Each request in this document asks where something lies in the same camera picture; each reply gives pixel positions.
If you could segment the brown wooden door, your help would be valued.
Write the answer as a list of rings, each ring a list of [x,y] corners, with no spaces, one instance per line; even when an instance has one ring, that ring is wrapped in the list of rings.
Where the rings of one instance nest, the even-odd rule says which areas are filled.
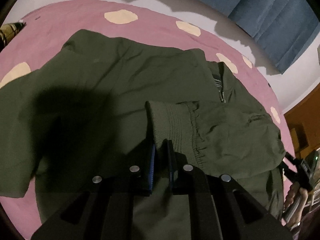
[[[319,86],[316,86],[299,104],[285,113],[294,153],[304,159],[319,149]]]

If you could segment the blue curtain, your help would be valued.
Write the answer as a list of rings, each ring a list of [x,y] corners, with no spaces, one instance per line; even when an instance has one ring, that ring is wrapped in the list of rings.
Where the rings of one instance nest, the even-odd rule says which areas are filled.
[[[198,0],[228,17],[284,74],[319,33],[319,19],[306,0]]]

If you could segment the dark green zip jacket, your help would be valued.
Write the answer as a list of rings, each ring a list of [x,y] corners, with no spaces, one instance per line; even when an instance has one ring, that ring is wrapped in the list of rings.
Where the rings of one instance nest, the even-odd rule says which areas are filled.
[[[165,139],[205,174],[230,175],[280,221],[280,130],[224,63],[88,30],[1,89],[1,195],[22,198],[35,180],[42,226],[145,139],[156,153],[152,193],[133,208],[143,239],[191,239],[188,197],[169,189]]]

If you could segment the pink polka dot bedsheet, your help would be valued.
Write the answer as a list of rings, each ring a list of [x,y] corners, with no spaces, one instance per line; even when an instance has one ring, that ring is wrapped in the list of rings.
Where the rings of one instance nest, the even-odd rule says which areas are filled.
[[[248,58],[214,34],[146,8],[99,0],[53,3],[30,12],[22,23],[24,28],[1,52],[2,86],[42,67],[80,29],[153,46],[199,48],[206,59],[227,63],[280,128],[285,148],[293,150],[286,121],[270,84]]]

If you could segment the striped brown yellow pillow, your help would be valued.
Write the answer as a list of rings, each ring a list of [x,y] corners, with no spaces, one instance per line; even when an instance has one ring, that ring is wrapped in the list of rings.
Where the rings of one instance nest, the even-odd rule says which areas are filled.
[[[12,39],[24,28],[25,22],[8,23],[0,29],[0,50],[3,50]]]

